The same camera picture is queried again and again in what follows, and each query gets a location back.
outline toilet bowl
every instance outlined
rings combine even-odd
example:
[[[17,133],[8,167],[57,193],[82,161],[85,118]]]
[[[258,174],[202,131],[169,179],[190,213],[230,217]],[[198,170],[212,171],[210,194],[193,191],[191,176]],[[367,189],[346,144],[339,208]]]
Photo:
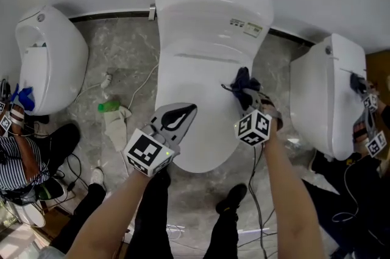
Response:
[[[364,50],[337,34],[291,62],[292,125],[314,148],[337,160],[353,153],[353,125],[364,110],[350,87],[351,73],[366,78]]]
[[[223,89],[253,60],[274,19],[271,0],[156,0],[160,61],[156,108],[175,102],[198,107],[174,162],[206,172],[238,145],[235,97]]]
[[[72,22],[46,5],[28,11],[16,26],[22,60],[19,89],[32,87],[31,115],[49,115],[69,106],[83,84],[88,46]]]

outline white cable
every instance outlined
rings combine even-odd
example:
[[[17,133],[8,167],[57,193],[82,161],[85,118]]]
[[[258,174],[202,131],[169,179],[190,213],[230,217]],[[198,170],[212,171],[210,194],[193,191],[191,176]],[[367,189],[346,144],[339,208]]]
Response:
[[[138,87],[138,89],[134,91],[133,96],[132,96],[132,99],[131,99],[131,101],[130,101],[130,104],[129,104],[128,108],[127,108],[128,110],[130,110],[130,108],[131,108],[131,106],[132,106],[132,104],[133,104],[135,94],[136,94],[137,92],[139,92],[143,86],[145,86],[146,82],[149,80],[149,78],[151,77],[151,75],[153,74],[154,70],[155,70],[157,67],[158,67],[158,64],[157,64],[155,67],[152,68],[151,72],[149,73],[148,77],[147,77],[146,80],[143,82],[143,84],[140,85],[140,86]]]
[[[182,237],[182,230],[177,226],[177,225],[174,225],[174,224],[170,224],[170,225],[167,225],[166,228],[169,230],[170,234],[168,236],[168,239],[169,237],[172,235],[172,231],[171,231],[171,227],[176,227],[177,228],[177,231],[179,231],[179,236],[175,239],[170,239],[171,242],[174,242],[174,241],[177,241],[179,238]]]
[[[349,187],[348,187],[348,184],[347,184],[347,179],[346,179],[347,171],[348,171],[348,169],[351,168],[353,165],[355,165],[355,164],[352,164],[352,165],[348,166],[348,168],[344,171],[344,184],[345,184],[345,186],[346,186],[346,188],[347,188],[347,191],[348,191],[349,195],[352,197],[352,199],[353,199],[353,200],[355,201],[355,203],[356,203],[356,212],[355,212],[354,214],[353,214],[353,213],[348,213],[348,212],[342,212],[342,213],[337,213],[337,214],[335,214],[335,215],[332,217],[332,219],[331,219],[331,220],[332,220],[333,222],[335,222],[335,223],[346,222],[346,221],[348,221],[348,220],[351,220],[351,219],[355,218],[355,217],[357,216],[358,212],[359,212],[359,204],[358,204],[358,201],[355,199],[355,197],[352,195],[351,191],[349,190]],[[336,221],[336,220],[335,220],[335,217],[337,217],[337,216],[339,216],[339,215],[351,215],[351,217],[349,217],[348,219]],[[380,239],[377,238],[369,229],[367,229],[367,231],[368,231],[368,232],[370,233],[370,235],[371,235],[372,237],[374,237],[382,246],[385,245],[385,244],[383,244],[383,243],[380,241]]]
[[[355,199],[355,196],[353,196],[352,193],[351,193],[351,191],[349,190],[349,187],[348,187],[348,184],[347,184],[347,179],[346,179],[347,171],[348,171],[348,169],[351,168],[353,165],[354,165],[354,164],[348,166],[348,168],[344,171],[344,184],[345,184],[345,186],[346,186],[346,189],[347,189],[349,195],[352,197],[352,199],[353,199],[353,200],[355,201],[355,203],[356,203],[356,212],[355,212],[354,214],[353,214],[353,213],[348,213],[348,212],[342,212],[342,213],[337,213],[337,214],[335,214],[335,215],[331,218],[331,220],[332,220],[333,222],[335,222],[335,223],[346,222],[346,221],[348,221],[348,220],[351,220],[351,219],[355,218],[356,215],[357,215],[358,212],[359,212],[359,204],[358,204],[358,201]],[[352,217],[349,217],[348,219],[343,219],[343,220],[335,220],[335,217],[337,217],[337,216],[339,216],[339,215],[351,215]]]
[[[76,97],[76,100],[74,100],[74,102],[77,103],[77,100],[79,99],[79,97],[81,97],[82,94],[84,94],[85,92],[87,92],[88,90],[90,90],[90,89],[92,89],[92,88],[98,87],[99,85],[100,85],[100,84],[97,83],[96,85],[90,86],[89,88],[87,88],[87,89],[81,91],[81,92],[79,93],[79,95]]]
[[[97,84],[92,85],[92,86],[88,87],[87,89],[81,91],[79,93],[79,95],[76,97],[76,100],[74,100],[74,102],[77,103],[77,100],[79,99],[79,97],[81,97],[82,94],[84,94],[85,92],[87,92],[88,90],[90,90],[92,88],[96,88],[96,87],[100,86],[102,89],[106,89],[110,85],[111,81],[112,81],[112,75],[109,73],[105,73],[104,80],[101,83],[97,83]]]

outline green bottle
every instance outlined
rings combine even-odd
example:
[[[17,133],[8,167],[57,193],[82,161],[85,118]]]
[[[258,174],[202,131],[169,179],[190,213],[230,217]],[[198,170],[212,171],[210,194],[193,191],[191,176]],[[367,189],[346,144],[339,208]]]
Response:
[[[99,113],[113,112],[115,110],[119,110],[119,106],[121,106],[119,101],[108,101],[106,103],[99,104],[97,110]]]

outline white sneaker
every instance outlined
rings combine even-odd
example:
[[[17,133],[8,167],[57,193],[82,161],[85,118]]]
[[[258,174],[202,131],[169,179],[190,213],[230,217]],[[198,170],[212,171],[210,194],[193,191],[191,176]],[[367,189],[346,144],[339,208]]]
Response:
[[[100,168],[93,169],[90,184],[92,183],[97,183],[104,187],[104,173],[102,169]]]

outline striped shirt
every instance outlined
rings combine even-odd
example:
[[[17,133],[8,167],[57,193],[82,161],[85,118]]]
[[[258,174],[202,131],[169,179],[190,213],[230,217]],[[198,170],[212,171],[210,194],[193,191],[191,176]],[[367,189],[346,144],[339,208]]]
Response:
[[[15,138],[0,137],[0,145],[8,155],[6,156],[6,164],[0,163],[0,190],[13,191],[28,185],[41,184],[49,178],[48,169],[41,160],[39,147],[31,139],[26,138],[26,140],[34,153],[41,172],[28,182],[24,176],[21,153]]]

